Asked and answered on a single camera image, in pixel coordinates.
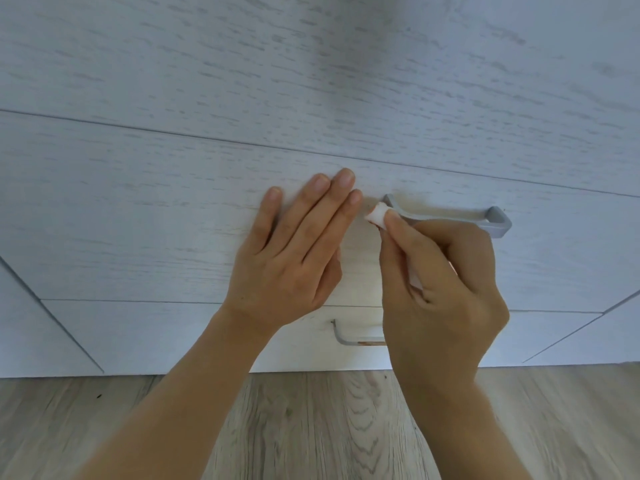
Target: skin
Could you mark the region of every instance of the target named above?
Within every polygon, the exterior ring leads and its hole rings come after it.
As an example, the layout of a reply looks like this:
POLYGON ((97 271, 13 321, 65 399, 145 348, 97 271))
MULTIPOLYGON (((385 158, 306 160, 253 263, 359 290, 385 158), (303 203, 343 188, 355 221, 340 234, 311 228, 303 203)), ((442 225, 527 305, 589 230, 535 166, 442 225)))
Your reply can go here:
MULTIPOLYGON (((224 304, 76 479, 201 478, 258 354, 280 327, 322 306, 340 282, 340 242, 362 204, 354 184, 349 169, 332 180, 318 174, 278 220, 282 191, 267 192, 236 256, 224 304)), ((391 211, 385 223, 385 338, 442 478, 529 479, 474 382, 508 320, 490 238, 450 221, 412 228, 391 211), (422 292, 408 284, 406 256, 422 292)))

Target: gray wood floor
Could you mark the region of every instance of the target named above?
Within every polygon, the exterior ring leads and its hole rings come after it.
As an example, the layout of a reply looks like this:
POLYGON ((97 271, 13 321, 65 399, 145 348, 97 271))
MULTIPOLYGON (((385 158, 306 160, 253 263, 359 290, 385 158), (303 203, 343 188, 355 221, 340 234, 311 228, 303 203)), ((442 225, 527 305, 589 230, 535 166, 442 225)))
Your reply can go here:
MULTIPOLYGON (((64 479, 159 378, 0 381, 0 479, 64 479)), ((640 364, 484 369, 536 479, 638 479, 640 364)), ((210 479, 437 479, 393 373, 254 374, 210 479)))

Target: white eraser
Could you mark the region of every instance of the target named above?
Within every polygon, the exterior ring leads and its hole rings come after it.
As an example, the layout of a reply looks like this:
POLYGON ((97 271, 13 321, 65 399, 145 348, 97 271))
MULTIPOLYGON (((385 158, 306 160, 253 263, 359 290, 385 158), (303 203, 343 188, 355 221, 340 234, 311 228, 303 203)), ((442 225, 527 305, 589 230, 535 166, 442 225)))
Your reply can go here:
POLYGON ((380 227, 380 229, 387 230, 387 227, 385 226, 385 214, 389 209, 391 209, 391 207, 389 207, 386 203, 378 202, 376 206, 371 209, 371 211, 366 216, 364 216, 364 218, 366 221, 380 227))
MULTIPOLYGON (((387 230, 387 227, 385 226, 385 214, 389 209, 391 209, 391 207, 389 207, 386 203, 378 202, 376 206, 371 209, 371 211, 366 216, 364 216, 364 218, 366 221, 371 222, 372 224, 375 224, 376 226, 384 230, 387 230)), ((415 272, 414 268, 412 268, 411 263, 409 263, 409 257, 407 257, 406 263, 409 270, 409 284, 411 284, 411 286, 415 288, 418 288, 418 290, 421 290, 422 283, 420 282, 420 278, 418 278, 418 275, 415 272)))

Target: silver drawer handle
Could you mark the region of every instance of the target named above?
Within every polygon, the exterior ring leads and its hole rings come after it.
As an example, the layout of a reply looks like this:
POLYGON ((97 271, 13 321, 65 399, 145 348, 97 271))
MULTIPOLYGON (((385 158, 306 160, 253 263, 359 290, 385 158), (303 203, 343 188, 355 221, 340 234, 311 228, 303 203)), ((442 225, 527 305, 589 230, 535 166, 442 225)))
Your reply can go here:
MULTIPOLYGON (((387 194, 383 197, 382 202, 386 203, 389 207, 393 208, 398 214, 404 218, 409 224, 416 224, 420 221, 427 221, 429 219, 442 219, 446 217, 436 217, 429 215, 421 215, 421 214, 411 214, 409 212, 405 212, 398 205, 393 194, 387 194)), ((507 233, 509 229, 511 229, 511 220, 507 217, 502 209, 498 206, 493 206, 489 210, 487 210, 484 214, 484 219, 481 221, 476 221, 473 219, 453 219, 456 221, 462 222, 471 222, 476 224, 480 229, 487 231, 489 235, 498 239, 507 233)))
POLYGON ((340 332, 338 331, 338 325, 336 325, 335 320, 331 320, 331 323, 333 325, 333 334, 335 335, 335 339, 338 341, 339 344, 342 345, 347 345, 347 346, 351 346, 351 347, 373 347, 373 346, 386 346, 387 343, 385 342, 385 338, 384 337, 380 337, 380 338, 373 338, 371 340, 347 340, 347 339, 343 339, 342 336, 340 335, 340 332))

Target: wood grain pattern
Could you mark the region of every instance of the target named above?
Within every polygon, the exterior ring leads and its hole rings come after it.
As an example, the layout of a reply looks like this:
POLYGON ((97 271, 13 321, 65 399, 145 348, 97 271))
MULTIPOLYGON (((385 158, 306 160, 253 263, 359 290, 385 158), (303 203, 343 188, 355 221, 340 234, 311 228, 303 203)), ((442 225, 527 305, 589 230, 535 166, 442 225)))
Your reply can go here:
MULTIPOLYGON (((219 305, 45 301, 46 306, 109 375, 165 374, 200 336, 219 305)), ((597 314, 514 312, 482 367, 521 365, 596 318, 597 314)), ((256 360, 254 372, 390 369, 386 347, 343 346, 346 338, 382 323, 381 308, 324 306, 283 327, 256 360)))
MULTIPOLYGON (((220 303, 268 186, 291 199, 345 165, 368 202, 505 209, 513 228, 494 245, 511 309, 603 312, 640 282, 638 198, 13 114, 0 139, 0 255, 44 299, 220 303)), ((380 306, 379 243, 357 219, 328 304, 380 306)))
MULTIPOLYGON (((68 478, 157 381, 0 381, 0 479, 68 478)), ((478 381, 536 479, 633 480, 640 365, 485 369, 478 381)), ((204 480, 440 476, 391 371, 252 374, 204 480)))
POLYGON ((0 261, 0 378, 101 373, 0 261))
POLYGON ((640 195, 637 0, 2 0, 0 107, 640 195))
POLYGON ((527 364, 640 362, 640 297, 558 342, 527 364))

